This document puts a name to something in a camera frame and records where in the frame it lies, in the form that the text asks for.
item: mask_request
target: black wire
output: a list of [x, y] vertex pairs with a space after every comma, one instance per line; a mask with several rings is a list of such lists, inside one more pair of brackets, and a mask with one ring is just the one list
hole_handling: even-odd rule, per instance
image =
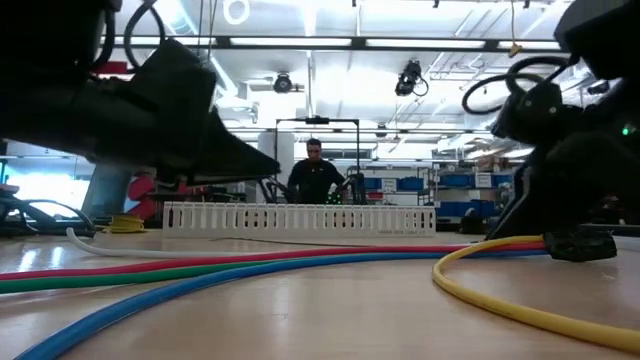
[[[551, 76], [545, 79], [545, 81], [549, 82], [556, 76], [558, 76], [561, 72], [566, 70], [567, 67], [569, 67], [569, 59], [560, 56], [533, 56], [527, 59], [520, 60], [517, 63], [513, 64], [507, 71], [507, 74], [518, 74], [520, 73], [520, 71], [533, 65], [552, 65], [559, 67], [557, 71], [555, 71], [553, 74], [551, 74]], [[524, 92], [524, 90], [516, 82], [515, 77], [507, 77], [505, 79], [505, 82], [507, 84], [507, 88], [511, 93]]]
[[427, 81], [426, 81], [422, 76], [420, 76], [420, 82], [422, 82], [422, 83], [424, 84], [424, 86], [425, 86], [424, 93], [423, 93], [423, 94], [418, 94], [418, 93], [416, 93], [416, 91], [415, 91], [415, 90], [413, 90], [413, 94], [414, 94], [415, 96], [417, 96], [417, 97], [424, 97], [424, 96], [427, 96], [427, 94], [429, 93], [429, 90], [430, 90], [430, 88], [429, 88], [429, 83], [428, 83], [428, 82], [427, 82]]
[[89, 65], [89, 71], [95, 71], [103, 67], [111, 58], [113, 54], [113, 48], [116, 42], [116, 15], [112, 10], [105, 10], [104, 22], [106, 27], [106, 33], [104, 37], [104, 44], [98, 58]]
[[240, 241], [251, 241], [251, 242], [259, 242], [259, 243], [267, 243], [267, 244], [280, 244], [280, 245], [307, 245], [307, 246], [331, 246], [331, 247], [372, 247], [373, 245], [348, 245], [348, 244], [321, 244], [321, 243], [303, 243], [303, 242], [295, 242], [295, 241], [281, 241], [281, 240], [266, 240], [266, 239], [253, 239], [253, 238], [242, 238], [242, 237], [228, 237], [228, 238], [215, 238], [210, 241], [222, 241], [222, 240], [240, 240]]
[[[524, 93], [525, 90], [522, 89], [520, 85], [518, 85], [518, 83], [516, 82], [517, 79], [527, 79], [535, 83], [541, 83], [543, 81], [548, 82], [555, 79], [560, 73], [566, 70], [567, 67], [571, 65], [575, 65], [576, 63], [577, 63], [577, 60], [575, 57], [564, 58], [559, 56], [534, 56], [524, 60], [520, 60], [515, 64], [513, 64], [509, 68], [506, 74], [492, 76], [490, 78], [487, 78], [485, 80], [482, 80], [476, 83], [471, 88], [469, 88], [469, 90], [467, 90], [467, 92], [462, 97], [462, 108], [464, 109], [465, 112], [471, 115], [487, 115], [487, 114], [494, 113], [502, 109], [503, 105], [498, 105], [487, 110], [474, 110], [469, 107], [469, 97], [471, 97], [471, 95], [481, 87], [486, 86], [490, 83], [494, 83], [502, 80], [505, 81], [510, 93], [512, 94]], [[534, 74], [520, 73], [520, 71], [532, 65], [555, 65], [555, 66], [558, 66], [559, 69], [554, 71], [547, 78], [542, 78], [541, 76], [534, 75]]]
[[218, 0], [214, 0], [213, 2], [209, 0], [209, 4], [213, 3], [213, 9], [209, 9], [211, 11], [211, 16], [209, 17], [209, 46], [207, 46], [207, 59], [211, 59], [211, 48], [213, 47], [213, 24], [216, 20], [216, 12], [218, 10]]
[[202, 22], [204, 15], [204, 0], [200, 0], [200, 19], [198, 19], [198, 48], [200, 48], [200, 39], [202, 36]]
[[142, 19], [142, 16], [147, 13], [147, 11], [151, 12], [151, 15], [158, 25], [160, 43], [162, 43], [167, 37], [167, 34], [164, 30], [164, 22], [162, 21], [160, 14], [158, 14], [156, 9], [154, 9], [153, 7], [153, 4], [155, 4], [155, 2], [156, 0], [144, 0], [133, 13], [131, 19], [129, 19], [129, 22], [124, 29], [124, 52], [127, 56], [127, 60], [129, 60], [131, 66], [133, 66], [133, 69], [128, 71], [128, 73], [135, 73], [140, 68], [140, 63], [138, 62], [138, 60], [136, 60], [135, 55], [133, 54], [133, 49], [131, 48], [131, 38], [133, 36], [133, 30], [135, 29], [136, 25], [138, 25], [140, 19]]
[[472, 108], [469, 107], [469, 98], [471, 97], [471, 95], [473, 95], [474, 92], [476, 92], [476, 90], [487, 86], [491, 83], [494, 82], [498, 82], [498, 81], [504, 81], [507, 80], [509, 78], [513, 78], [515, 79], [527, 79], [527, 80], [531, 80], [533, 82], [536, 83], [540, 83], [544, 81], [544, 78], [542, 78], [541, 76], [538, 75], [534, 75], [534, 74], [502, 74], [502, 75], [496, 75], [496, 76], [492, 76], [490, 78], [484, 79], [482, 81], [477, 82], [476, 84], [474, 84], [472, 87], [469, 88], [469, 90], [467, 90], [466, 93], [464, 93], [464, 96], [462, 97], [462, 108], [464, 109], [464, 111], [468, 114], [471, 115], [487, 115], [487, 114], [491, 114], [494, 113], [496, 111], [499, 111], [500, 109], [502, 109], [503, 105], [497, 105], [495, 107], [489, 108], [487, 110], [474, 110]]

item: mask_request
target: yellow cable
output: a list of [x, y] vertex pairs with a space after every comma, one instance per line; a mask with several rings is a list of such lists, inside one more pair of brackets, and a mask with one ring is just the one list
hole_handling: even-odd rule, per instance
[[112, 216], [111, 222], [105, 230], [112, 234], [134, 234], [146, 231], [144, 221], [139, 216], [130, 214]]
[[443, 257], [433, 266], [433, 280], [442, 289], [457, 298], [495, 314], [575, 339], [640, 354], [640, 331], [572, 319], [530, 307], [512, 304], [467, 289], [442, 275], [443, 267], [464, 256], [495, 246], [537, 241], [542, 241], [542, 238], [539, 236], [519, 236], [487, 241], [458, 250]]

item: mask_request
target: wooden floor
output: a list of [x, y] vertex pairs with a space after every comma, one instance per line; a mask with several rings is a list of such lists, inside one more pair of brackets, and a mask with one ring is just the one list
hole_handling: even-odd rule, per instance
[[[469, 240], [443, 235], [434, 243]], [[101, 236], [96, 244], [152, 250], [282, 251], [308, 246]], [[571, 264], [546, 258], [462, 260], [447, 274], [509, 301], [640, 330], [640, 253]], [[91, 268], [100, 258], [64, 239], [0, 241], [0, 272]], [[230, 282], [144, 311], [64, 359], [416, 360], [631, 359], [478, 310], [439, 290], [433, 261], [360, 263]], [[0, 359], [118, 299], [161, 284], [0, 295]]]

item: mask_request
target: cable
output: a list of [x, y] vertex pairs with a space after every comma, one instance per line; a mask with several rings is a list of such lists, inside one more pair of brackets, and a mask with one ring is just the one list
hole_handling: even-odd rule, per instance
[[548, 330], [557, 334], [588, 341], [594, 344], [640, 354], [640, 331], [616, 328], [588, 321], [572, 319], [553, 313], [516, 305], [498, 298], [481, 294], [464, 288], [449, 280], [442, 274], [442, 269], [451, 262], [478, 251], [488, 250], [494, 246], [516, 243], [541, 242], [540, 237], [516, 237], [501, 240], [490, 240], [458, 250], [440, 259], [433, 266], [433, 280], [442, 289], [472, 305], [516, 320], [527, 325]]
[[[487, 254], [476, 254], [487, 257]], [[51, 335], [39, 344], [31, 347], [15, 360], [49, 360], [56, 359], [65, 352], [97, 334], [116, 322], [150, 307], [162, 304], [177, 297], [206, 289], [221, 283], [243, 279], [251, 276], [271, 274], [275, 272], [295, 270], [308, 267], [356, 263], [364, 261], [408, 260], [430, 258], [431, 254], [360, 254], [333, 257], [319, 257], [279, 261], [266, 265], [250, 266], [240, 269], [225, 270], [214, 274], [198, 276], [193, 279], [165, 285], [163, 287], [132, 296], [113, 305], [98, 310], [83, 319], [67, 326]]]
[[113, 10], [104, 11], [105, 34], [104, 44], [100, 55], [89, 65], [89, 71], [95, 71], [103, 67], [113, 54], [113, 48], [116, 44], [116, 15]]
[[211, 50], [213, 49], [213, 24], [216, 20], [216, 11], [218, 10], [218, 0], [209, 0], [209, 43], [207, 46], [207, 59], [211, 59]]
[[349, 245], [349, 244], [334, 244], [334, 243], [305, 243], [299, 241], [281, 241], [281, 240], [268, 240], [268, 239], [254, 239], [254, 238], [242, 238], [242, 237], [226, 237], [226, 238], [215, 238], [210, 241], [223, 241], [223, 240], [239, 240], [239, 241], [251, 241], [265, 244], [280, 244], [280, 245], [306, 245], [306, 246], [331, 246], [331, 247], [371, 247], [374, 245]]
[[170, 259], [170, 258], [194, 258], [194, 257], [216, 257], [216, 256], [233, 256], [237, 255], [237, 252], [202, 252], [202, 251], [153, 251], [153, 250], [120, 250], [120, 249], [105, 249], [88, 245], [73, 232], [73, 229], [67, 229], [67, 237], [78, 248], [99, 256], [114, 256], [114, 257], [142, 257], [142, 258], [155, 258], [155, 259]]
[[135, 29], [136, 25], [138, 25], [140, 19], [142, 19], [142, 16], [147, 13], [147, 11], [151, 12], [153, 19], [158, 25], [160, 43], [162, 43], [167, 37], [167, 34], [164, 30], [164, 22], [162, 21], [160, 14], [158, 14], [156, 9], [153, 7], [153, 4], [155, 4], [155, 2], [156, 0], [143, 0], [142, 4], [140, 4], [133, 15], [131, 15], [129, 22], [124, 29], [124, 52], [127, 56], [127, 60], [129, 60], [131, 66], [133, 66], [133, 69], [130, 71], [130, 73], [135, 73], [141, 66], [138, 60], [136, 60], [135, 55], [133, 54], [133, 49], [131, 48], [131, 38], [133, 37], [133, 30]]
[[105, 230], [112, 234], [136, 234], [146, 232], [144, 221], [138, 215], [120, 214], [111, 217], [111, 222]]
[[[155, 270], [164, 270], [191, 266], [219, 265], [238, 262], [253, 261], [271, 261], [285, 260], [295, 258], [306, 258], [315, 256], [335, 256], [335, 255], [351, 255], [364, 253], [395, 253], [395, 252], [443, 252], [449, 253], [459, 249], [463, 249], [467, 245], [444, 245], [444, 246], [371, 246], [366, 248], [340, 248], [340, 249], [315, 249], [286, 251], [280, 253], [267, 253], [259, 255], [241, 255], [227, 256], [217, 258], [188, 258], [177, 260], [154, 261], [142, 264], [132, 264], [123, 266], [112, 266], [98, 269], [61, 269], [61, 270], [40, 270], [26, 271], [18, 273], [0, 274], [0, 281], [33, 279], [42, 277], [65, 277], [65, 276], [95, 276], [95, 275], [115, 275], [148, 272]], [[497, 251], [539, 251], [544, 250], [543, 244], [516, 244], [513, 246], [504, 246], [494, 249]]]
[[[555, 71], [551, 76], [544, 79], [544, 81], [549, 82], [555, 79], [561, 72], [565, 71], [567, 67], [569, 67], [570, 61], [571, 60], [569, 58], [561, 57], [561, 56], [532, 56], [532, 57], [520, 60], [515, 64], [511, 65], [509, 70], [507, 70], [507, 74], [519, 74], [520, 71], [533, 65], [557, 66], [558, 70]], [[516, 79], [517, 78], [513, 76], [510, 76], [504, 79], [505, 83], [507, 84], [507, 89], [509, 89], [509, 92], [511, 93], [525, 92], [525, 90], [518, 85], [518, 83], [516, 82]]]
[[[178, 251], [152, 251], [152, 250], [120, 250], [120, 249], [104, 249], [104, 248], [98, 248], [98, 247], [93, 247], [91, 245], [88, 245], [86, 243], [84, 243], [82, 240], [78, 239], [78, 237], [75, 235], [73, 229], [67, 229], [67, 237], [69, 238], [69, 240], [76, 245], [77, 247], [79, 247], [80, 249], [94, 254], [94, 255], [100, 255], [100, 256], [117, 256], [117, 257], [138, 257], [138, 258], [155, 258], [155, 259], [171, 259], [171, 258], [203, 258], [203, 257], [233, 257], [233, 258], [239, 258], [237, 256], [237, 252], [202, 252], [202, 251], [187, 251], [187, 252], [178, 252]], [[360, 247], [360, 248], [341, 248], [341, 249], [317, 249], [317, 250], [305, 250], [305, 251], [297, 251], [297, 252], [285, 252], [285, 253], [280, 253], [278, 256], [288, 256], [288, 257], [303, 257], [303, 256], [314, 256], [314, 255], [298, 255], [298, 256], [291, 256], [288, 254], [293, 254], [293, 253], [297, 253], [297, 254], [301, 254], [301, 253], [308, 253], [311, 254], [313, 252], [316, 252], [316, 255], [319, 254], [323, 254], [323, 252], [331, 252], [331, 251], [335, 251], [336, 253], [340, 253], [340, 254], [345, 254], [345, 253], [350, 253], [350, 254], [354, 254], [354, 253], [363, 253], [363, 252], [397, 252], [398, 250], [392, 250], [392, 251], [387, 251], [388, 249], [398, 249], [398, 248], [410, 248], [410, 249], [422, 249], [421, 251], [429, 251], [427, 249], [431, 249], [430, 251], [433, 252], [448, 252], [448, 251], [455, 251], [452, 250], [454, 249], [454, 246], [407, 246], [407, 247], [385, 247], [385, 246], [371, 246], [371, 247]], [[252, 254], [248, 254], [248, 255], [254, 255], [255, 257], [259, 257], [259, 254], [256, 253], [252, 253]], [[262, 256], [273, 256], [274, 254], [264, 254], [262, 253]]]
[[[469, 90], [467, 90], [467, 92], [464, 94], [464, 96], [462, 97], [462, 108], [464, 109], [465, 112], [467, 112], [468, 114], [472, 114], [472, 115], [488, 115], [491, 113], [494, 113], [496, 111], [499, 111], [500, 109], [502, 109], [502, 107], [504, 105], [497, 105], [493, 108], [487, 109], [487, 110], [474, 110], [471, 109], [469, 107], [469, 98], [471, 97], [471, 95], [473, 95], [474, 92], [476, 92], [476, 90], [497, 82], [497, 81], [502, 81], [504, 80], [506, 85], [507, 85], [507, 89], [509, 89], [509, 92], [511, 94], [515, 94], [515, 93], [525, 93], [525, 90], [522, 89], [518, 83], [516, 82], [517, 79], [527, 79], [527, 80], [531, 80], [533, 82], [535, 82], [536, 84], [539, 84], [541, 82], [544, 81], [552, 81], [553, 79], [555, 79], [560, 73], [562, 73], [564, 70], [567, 69], [567, 67], [571, 66], [572, 64], [575, 64], [577, 62], [577, 60], [575, 59], [575, 57], [572, 58], [565, 58], [565, 57], [560, 57], [560, 56], [534, 56], [534, 57], [530, 57], [524, 60], [520, 60], [518, 62], [516, 62], [515, 64], [513, 64], [509, 70], [507, 71], [506, 74], [502, 74], [502, 75], [496, 75], [496, 76], [492, 76], [490, 78], [484, 79], [478, 83], [476, 83], [475, 85], [473, 85], [472, 87], [469, 88]], [[525, 68], [532, 66], [532, 65], [554, 65], [554, 66], [558, 66], [558, 70], [554, 71], [550, 76], [548, 76], [547, 78], [542, 78], [541, 76], [538, 75], [534, 75], [534, 74], [524, 74], [524, 73], [520, 73], [520, 71], [524, 70]]]
[[476, 90], [487, 86], [491, 83], [494, 82], [498, 82], [498, 81], [503, 81], [503, 80], [507, 80], [509, 78], [513, 78], [515, 79], [527, 79], [527, 80], [531, 80], [535, 83], [541, 83], [544, 81], [544, 78], [542, 78], [541, 76], [538, 75], [534, 75], [534, 74], [501, 74], [501, 75], [496, 75], [496, 76], [492, 76], [490, 78], [486, 78], [484, 80], [478, 81], [477, 83], [475, 83], [473, 86], [471, 86], [469, 88], [469, 90], [467, 90], [466, 93], [464, 93], [464, 96], [462, 96], [462, 108], [464, 109], [464, 111], [468, 114], [471, 115], [488, 115], [491, 113], [494, 113], [496, 111], [500, 111], [500, 109], [502, 109], [503, 104], [500, 105], [496, 105], [492, 108], [489, 108], [487, 110], [474, 110], [472, 108], [469, 107], [469, 98], [471, 97], [471, 95], [473, 95], [474, 92], [476, 92]]
[[[439, 259], [447, 254], [443, 253], [395, 253], [398, 256], [410, 256], [414, 254], [418, 259]], [[481, 257], [522, 257], [534, 255], [547, 255], [546, 251], [498, 251], [481, 253]], [[205, 274], [211, 274], [229, 269], [244, 268], [248, 266], [265, 265], [276, 262], [272, 261], [253, 261], [253, 262], [234, 262], [219, 265], [191, 266], [184, 268], [173, 268], [166, 270], [155, 270], [141, 273], [117, 274], [117, 275], [99, 275], [99, 276], [66, 276], [66, 277], [46, 277], [24, 280], [8, 280], [0, 281], [0, 294], [20, 293], [28, 291], [41, 291], [51, 289], [70, 289], [98, 286], [117, 286], [128, 284], [145, 284], [158, 281], [168, 281], [176, 279], [190, 278]]]
[[418, 94], [418, 93], [416, 93], [416, 90], [414, 89], [414, 90], [413, 90], [413, 95], [415, 95], [415, 96], [417, 96], [417, 97], [424, 97], [424, 96], [427, 96], [427, 94], [429, 94], [429, 90], [430, 90], [429, 83], [428, 83], [428, 82], [427, 82], [427, 80], [425, 80], [422, 76], [420, 76], [420, 82], [422, 82], [422, 83], [424, 84], [424, 86], [425, 86], [424, 93], [420, 93], [420, 94]]

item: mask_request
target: security camera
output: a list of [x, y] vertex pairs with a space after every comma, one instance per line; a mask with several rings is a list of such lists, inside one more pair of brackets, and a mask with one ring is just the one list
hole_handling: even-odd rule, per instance
[[416, 85], [422, 80], [422, 68], [420, 62], [409, 61], [404, 70], [398, 75], [398, 83], [396, 84], [397, 96], [409, 96], [413, 93]]
[[293, 89], [293, 83], [289, 79], [289, 74], [281, 73], [273, 82], [273, 91], [278, 94], [287, 94]]

